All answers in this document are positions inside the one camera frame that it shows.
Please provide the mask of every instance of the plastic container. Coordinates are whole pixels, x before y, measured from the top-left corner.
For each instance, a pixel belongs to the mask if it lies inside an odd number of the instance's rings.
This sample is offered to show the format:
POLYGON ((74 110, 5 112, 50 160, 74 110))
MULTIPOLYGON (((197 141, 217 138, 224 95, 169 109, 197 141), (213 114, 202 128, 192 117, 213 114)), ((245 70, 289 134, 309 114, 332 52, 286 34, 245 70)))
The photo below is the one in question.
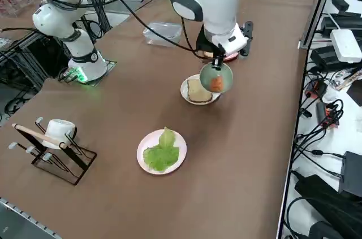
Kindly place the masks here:
MULTIPOLYGON (((174 43, 179 43, 182 33, 182 27, 175 23, 150 23, 149 28, 163 35, 174 43)), ((160 45, 166 47, 173 47, 174 45, 167 42, 163 38, 155 35, 149 29, 144 29, 143 35, 146 38, 146 42, 152 45, 160 45)))

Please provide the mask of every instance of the plate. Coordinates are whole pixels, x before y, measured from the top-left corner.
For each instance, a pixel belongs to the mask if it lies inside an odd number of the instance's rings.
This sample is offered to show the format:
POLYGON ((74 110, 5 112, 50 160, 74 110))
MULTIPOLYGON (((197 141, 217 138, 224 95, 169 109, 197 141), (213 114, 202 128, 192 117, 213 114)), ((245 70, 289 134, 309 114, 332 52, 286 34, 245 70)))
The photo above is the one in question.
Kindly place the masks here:
POLYGON ((168 167, 164 172, 153 170, 145 163, 143 159, 143 152, 149 147, 158 145, 158 139, 160 139, 160 136, 161 134, 163 134, 163 132, 164 130, 157 130, 148 134, 145 138, 142 139, 137 149, 138 164, 144 171, 154 175, 165 175, 171 173, 172 171, 175 171, 179 166, 181 166, 186 158, 187 146, 185 139, 181 136, 181 134, 173 131, 176 135, 176 141, 174 146, 179 148, 179 159, 177 160, 177 162, 174 163, 172 166, 168 167))
POLYGON ((212 93, 213 98, 212 98, 212 100, 209 101, 209 102, 191 102, 191 101, 188 99, 188 97, 187 97, 187 94, 188 94, 187 81, 188 81, 188 80, 199 80, 199 79, 200 79, 200 74, 196 74, 196 75, 190 76, 189 78, 187 78, 186 80, 183 81, 183 83, 182 83, 182 85, 181 85, 181 89, 180 89, 182 97, 183 97, 186 101, 188 101, 189 103, 191 103, 191 104, 193 104, 193 105, 208 105, 208 104, 216 101, 217 98, 220 97, 220 95, 221 95, 220 93, 212 93))

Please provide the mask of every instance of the wooden handle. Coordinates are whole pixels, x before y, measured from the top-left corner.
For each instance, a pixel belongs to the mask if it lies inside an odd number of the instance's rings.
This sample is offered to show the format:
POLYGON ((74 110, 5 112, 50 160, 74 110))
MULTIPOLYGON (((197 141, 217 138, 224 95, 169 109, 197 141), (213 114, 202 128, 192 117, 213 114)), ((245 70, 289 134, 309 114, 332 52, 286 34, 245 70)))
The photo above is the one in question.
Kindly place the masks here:
POLYGON ((55 139, 52 139, 48 136, 45 136, 44 134, 41 134, 41 133, 37 133, 33 130, 30 130, 24 126, 21 126, 20 124, 13 124, 12 125, 15 129, 19 130, 19 131, 22 131, 24 133, 28 133, 28 134, 31 134, 33 137, 37 137, 39 139, 42 139, 44 141, 47 141, 51 144, 53 144, 54 146, 57 146, 57 147, 60 147, 62 149, 66 149, 67 148, 67 145, 64 144, 63 142, 59 142, 58 140, 55 140, 55 139))

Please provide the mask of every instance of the brown table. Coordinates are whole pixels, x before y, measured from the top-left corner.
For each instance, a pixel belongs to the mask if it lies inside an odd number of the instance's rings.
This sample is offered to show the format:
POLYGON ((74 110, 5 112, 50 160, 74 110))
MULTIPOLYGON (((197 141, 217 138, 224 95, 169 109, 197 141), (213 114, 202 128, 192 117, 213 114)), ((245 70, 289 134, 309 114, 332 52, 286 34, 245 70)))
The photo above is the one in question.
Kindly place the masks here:
MULTIPOLYGON (((297 42, 312 0, 240 0, 255 24, 250 56, 232 62, 233 88, 208 106, 180 95, 202 64, 192 54, 147 45, 130 18, 97 43, 118 61, 96 88, 48 80, 0 131, 0 195, 63 238, 273 238, 295 128, 305 53, 297 42), (31 166, 24 139, 39 116, 79 127, 98 158, 78 186, 31 166), (164 126, 183 135, 187 157, 167 176, 145 173, 141 139, 164 126)), ((179 22, 168 0, 139 11, 146 22, 179 22)), ((187 22, 195 42, 200 24, 187 22)))

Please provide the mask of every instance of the toast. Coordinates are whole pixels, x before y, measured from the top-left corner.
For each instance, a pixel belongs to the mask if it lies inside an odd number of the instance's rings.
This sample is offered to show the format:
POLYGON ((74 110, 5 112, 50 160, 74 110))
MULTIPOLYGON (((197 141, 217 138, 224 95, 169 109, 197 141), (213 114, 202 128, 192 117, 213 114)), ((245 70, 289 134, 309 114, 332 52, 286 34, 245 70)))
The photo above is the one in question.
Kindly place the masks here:
POLYGON ((213 94, 207 91, 200 80, 187 80, 187 98, 190 102, 206 103, 213 99, 213 94))

